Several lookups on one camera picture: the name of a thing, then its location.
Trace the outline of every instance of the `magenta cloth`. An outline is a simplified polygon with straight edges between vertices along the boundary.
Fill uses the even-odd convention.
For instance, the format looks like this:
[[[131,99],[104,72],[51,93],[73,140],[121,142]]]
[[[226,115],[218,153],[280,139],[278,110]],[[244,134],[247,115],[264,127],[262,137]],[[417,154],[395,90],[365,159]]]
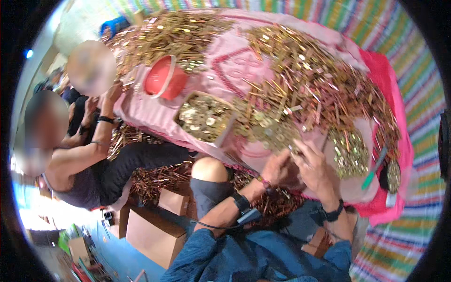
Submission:
[[[204,60],[207,70],[197,76],[191,76],[185,90],[179,97],[172,101],[161,98],[150,99],[142,88],[143,78],[149,68],[139,66],[136,67],[133,74],[130,73],[124,78],[124,83],[127,83],[128,78],[133,76],[135,82],[127,95],[122,95],[115,104],[115,113],[127,123],[164,137],[177,145],[209,154],[236,168],[261,171],[271,154],[270,151],[263,149],[261,142],[246,143],[243,138],[229,134],[223,143],[223,147],[215,148],[184,132],[173,121],[173,117],[186,95],[193,90],[207,92],[226,101],[231,101],[235,96],[244,97],[250,88],[242,78],[257,83],[272,78],[273,74],[269,69],[271,61],[266,57],[263,58],[263,61],[258,61],[249,50],[248,41],[244,35],[240,34],[240,30],[269,25],[274,22],[298,29],[320,40],[333,55],[343,59],[354,68],[363,71],[371,70],[370,77],[381,88],[390,103],[403,137],[399,143],[401,151],[400,167],[403,175],[395,206],[397,211],[402,210],[404,206],[402,195],[408,184],[409,170],[407,168],[412,166],[413,149],[407,135],[402,97],[396,84],[394,71],[386,57],[381,54],[364,52],[339,32],[317,23],[299,20],[290,15],[248,12],[237,9],[223,9],[221,14],[236,21],[234,28],[212,42]],[[315,132],[309,133],[309,138],[314,139],[316,143],[324,142],[325,139],[324,136]],[[364,202],[362,205],[357,205],[362,214],[374,215],[377,213],[380,214],[377,218],[383,218],[383,221],[388,222],[397,218],[400,212],[395,213],[387,210],[385,199],[383,199],[383,206],[381,205],[383,195],[381,196],[381,191],[378,191],[380,188],[377,182],[375,178],[375,185],[371,185],[367,189],[368,192],[363,195],[360,201],[352,199],[348,204],[355,205]],[[373,222],[379,223],[381,221],[378,219],[373,220]]]
[[[401,169],[401,186],[396,197],[396,204],[392,208],[385,208],[387,192],[379,188],[377,196],[371,203],[354,205],[361,216],[368,215],[372,226],[387,223],[401,216],[405,205],[405,196],[410,181],[410,171],[414,161],[414,148],[410,142],[407,132],[407,121],[405,117],[404,102],[396,83],[396,74],[388,59],[379,53],[360,51],[360,54],[369,67],[368,74],[371,80],[377,84],[384,94],[390,108],[395,115],[398,127],[401,131],[401,139],[398,142],[400,156],[398,158]]]

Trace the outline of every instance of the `blue object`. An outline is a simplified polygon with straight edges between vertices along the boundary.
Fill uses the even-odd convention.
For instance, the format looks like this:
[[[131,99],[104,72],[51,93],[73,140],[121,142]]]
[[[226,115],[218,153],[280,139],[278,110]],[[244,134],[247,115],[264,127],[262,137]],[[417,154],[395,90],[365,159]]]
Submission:
[[[209,229],[195,231],[160,281],[351,281],[351,245],[337,242],[318,259],[302,244],[274,231],[215,239]]]
[[[127,28],[130,26],[130,23],[124,16],[118,17],[116,19],[112,19],[111,21],[106,21],[100,26],[100,37],[102,37],[103,32],[106,28],[110,28],[111,36],[109,39],[113,38],[113,36],[118,33],[121,29]]]
[[[25,58],[29,59],[33,56],[33,50],[28,50],[27,53],[25,54]]]
[[[238,218],[236,221],[239,225],[245,225],[254,221],[258,221],[262,218],[262,214],[257,210],[257,208],[253,208],[245,213],[242,217]]]

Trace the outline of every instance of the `hand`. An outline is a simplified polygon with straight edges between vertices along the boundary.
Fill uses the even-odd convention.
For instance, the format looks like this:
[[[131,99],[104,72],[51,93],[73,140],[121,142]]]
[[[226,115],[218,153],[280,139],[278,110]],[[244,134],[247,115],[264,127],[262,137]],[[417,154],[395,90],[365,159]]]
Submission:
[[[97,109],[99,97],[89,97],[85,102],[85,116],[91,116]]]
[[[72,103],[69,106],[69,122],[74,118],[74,111],[75,111],[75,103]]]
[[[304,143],[300,140],[295,140],[295,144],[303,153],[303,156],[293,155],[292,157],[299,167],[299,174],[304,183],[315,192],[322,203],[335,204],[335,202],[338,202],[332,182],[327,174],[324,154],[311,141]]]
[[[114,104],[121,95],[122,95],[122,82],[120,80],[116,80],[113,86],[108,90],[105,101],[109,101]]]
[[[261,176],[269,181],[271,185],[277,185],[288,175],[288,168],[285,166],[290,156],[289,149],[284,149],[278,155],[271,155],[263,168]]]

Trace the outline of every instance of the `colorful striped backdrop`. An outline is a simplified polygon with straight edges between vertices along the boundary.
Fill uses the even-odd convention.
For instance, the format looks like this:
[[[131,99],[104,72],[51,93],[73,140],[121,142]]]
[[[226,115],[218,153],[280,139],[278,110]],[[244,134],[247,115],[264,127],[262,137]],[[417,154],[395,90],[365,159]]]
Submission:
[[[342,32],[393,66],[415,150],[418,185],[399,220],[370,227],[350,274],[354,281],[403,281],[428,245],[442,210],[437,135],[445,108],[437,66],[420,31],[395,0],[103,0],[111,18],[145,9],[228,7],[291,14]]]

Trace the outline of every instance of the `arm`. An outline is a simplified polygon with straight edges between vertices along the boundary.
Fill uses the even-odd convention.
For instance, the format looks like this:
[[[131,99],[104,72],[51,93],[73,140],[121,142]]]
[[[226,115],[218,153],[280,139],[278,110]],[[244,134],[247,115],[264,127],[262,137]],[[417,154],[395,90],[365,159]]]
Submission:
[[[333,189],[327,175],[324,154],[311,142],[295,140],[295,144],[304,154],[303,156],[293,155],[293,159],[299,167],[299,173],[305,184],[315,192],[325,212],[337,210],[340,197]],[[352,242],[352,228],[345,209],[341,211],[335,222],[327,222],[326,227],[338,239]]]
[[[101,116],[114,118],[113,105],[121,93],[122,83],[115,83],[103,102]],[[108,156],[112,130],[112,124],[105,121],[99,122],[92,143],[68,150],[55,150],[49,169],[59,175],[70,176],[105,159]]]
[[[290,152],[288,150],[282,151],[278,156],[271,156],[263,169],[262,177],[269,181],[272,185],[277,185],[287,174],[287,170],[283,166],[289,156]],[[263,184],[260,181],[253,179],[238,193],[243,195],[250,203],[252,203],[253,201],[259,199],[265,192],[266,189],[263,187]],[[234,199],[232,197],[228,197],[212,208],[204,217],[200,219],[200,222],[216,227],[230,227],[236,222],[239,215],[240,212],[238,207],[235,205]],[[212,230],[215,237],[219,237],[224,233],[223,229],[214,229],[201,224],[197,224],[194,227],[194,231],[203,228]]]
[[[89,97],[85,102],[85,111],[83,115],[82,122],[80,123],[81,127],[89,128],[92,123],[92,119],[94,117],[94,111],[97,108],[97,97]],[[69,108],[69,121],[71,118],[73,118],[73,111],[75,103],[72,103]],[[84,141],[86,140],[86,137],[88,136],[88,131],[83,132],[83,134],[80,134],[80,127],[77,130],[77,133],[74,136],[66,135],[61,142],[62,144],[67,145],[69,148],[74,148],[78,146],[82,146]]]

